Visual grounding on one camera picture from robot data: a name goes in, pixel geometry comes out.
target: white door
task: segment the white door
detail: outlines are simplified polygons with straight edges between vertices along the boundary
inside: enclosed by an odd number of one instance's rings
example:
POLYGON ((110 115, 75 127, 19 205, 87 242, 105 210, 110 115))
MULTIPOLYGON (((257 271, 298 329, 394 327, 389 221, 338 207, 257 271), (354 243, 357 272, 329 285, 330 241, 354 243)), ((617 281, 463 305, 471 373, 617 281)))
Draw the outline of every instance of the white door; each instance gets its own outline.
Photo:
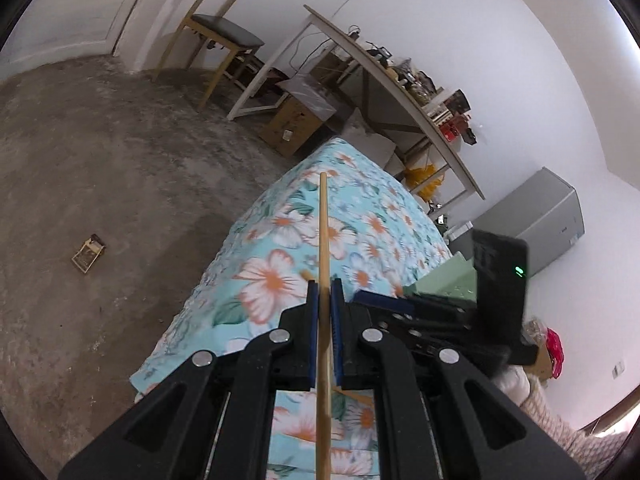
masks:
POLYGON ((136 0, 33 0, 0 52, 0 80, 71 57, 110 54, 136 0))

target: wooden chair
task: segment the wooden chair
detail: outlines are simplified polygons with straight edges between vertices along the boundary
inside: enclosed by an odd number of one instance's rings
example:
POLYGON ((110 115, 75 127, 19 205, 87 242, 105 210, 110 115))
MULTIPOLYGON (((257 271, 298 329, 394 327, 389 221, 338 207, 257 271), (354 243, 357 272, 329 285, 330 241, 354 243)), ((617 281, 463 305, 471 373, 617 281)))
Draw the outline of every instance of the wooden chair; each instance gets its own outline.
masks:
POLYGON ((256 51, 264 45, 264 42, 260 40, 260 38, 257 38, 249 31, 244 30, 244 28, 239 27, 226 18, 223 18, 224 14, 231 8, 235 1, 236 0, 226 0, 226 2, 218 9, 215 16, 209 16, 208 14, 195 13, 203 2, 203 0, 196 0, 172 35, 171 40, 162 53, 162 57, 160 58, 158 66, 154 72, 153 81, 158 79, 162 66, 166 62, 169 53, 175 46, 175 42, 178 40, 180 33, 185 27, 189 27, 200 35, 200 40, 187 61, 187 68, 191 66, 193 60, 198 55, 207 39, 213 40, 216 43, 227 47, 229 49, 229 53, 214 72, 209 86, 198 104, 199 112, 204 108, 211 93, 220 81, 220 78, 222 78, 223 73, 225 73, 225 70, 238 53, 245 52, 246 55, 244 56, 244 61, 234 73, 233 79, 237 78, 242 73, 242 70, 244 70, 247 64, 251 61, 256 51))

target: yellow plastic bag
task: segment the yellow plastic bag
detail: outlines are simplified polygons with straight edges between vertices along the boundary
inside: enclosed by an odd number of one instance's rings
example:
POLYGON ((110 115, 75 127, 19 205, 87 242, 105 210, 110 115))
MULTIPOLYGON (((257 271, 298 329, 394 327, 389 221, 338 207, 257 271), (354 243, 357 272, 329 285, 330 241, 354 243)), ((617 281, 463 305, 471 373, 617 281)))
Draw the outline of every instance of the yellow plastic bag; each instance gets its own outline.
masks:
MULTIPOLYGON (((428 164, 424 168, 413 168, 412 170, 404 170, 406 184, 409 189, 413 189, 421 182, 427 180, 436 171, 436 167, 433 164, 428 164)), ((435 193, 436 189, 438 189, 438 186, 443 182, 444 175, 432 180, 425 187, 423 187, 417 193, 417 195, 425 202, 428 202, 429 200, 431 200, 431 197, 433 197, 433 194, 435 193)))

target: small wooden crate on floor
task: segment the small wooden crate on floor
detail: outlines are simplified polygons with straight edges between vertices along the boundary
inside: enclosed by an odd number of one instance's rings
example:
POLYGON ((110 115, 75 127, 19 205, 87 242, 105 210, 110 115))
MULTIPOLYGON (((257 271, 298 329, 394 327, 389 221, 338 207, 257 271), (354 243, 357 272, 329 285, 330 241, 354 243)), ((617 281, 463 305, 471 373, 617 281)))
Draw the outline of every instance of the small wooden crate on floor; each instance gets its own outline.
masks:
POLYGON ((260 138, 284 156, 293 155, 324 121, 295 97, 288 97, 260 138))

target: floral tablecloth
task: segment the floral tablecloth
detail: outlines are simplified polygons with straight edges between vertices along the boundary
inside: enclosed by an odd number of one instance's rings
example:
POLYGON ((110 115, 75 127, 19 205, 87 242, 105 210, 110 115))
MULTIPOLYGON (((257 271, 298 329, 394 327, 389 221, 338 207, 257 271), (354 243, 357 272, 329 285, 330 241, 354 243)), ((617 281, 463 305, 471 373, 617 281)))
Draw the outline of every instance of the floral tablecloth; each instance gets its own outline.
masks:
MULTIPOLYGON (((347 301, 359 289, 395 296, 450 257, 402 185, 353 146, 334 139, 265 191, 231 228, 184 308, 131 383, 151 389, 195 351, 235 352, 305 302, 318 274, 318 186, 328 174, 331 273, 347 301)), ((279 392, 268 478, 314 475, 314 392, 279 392)), ((378 475, 370 392, 334 394, 332 473, 378 475)))

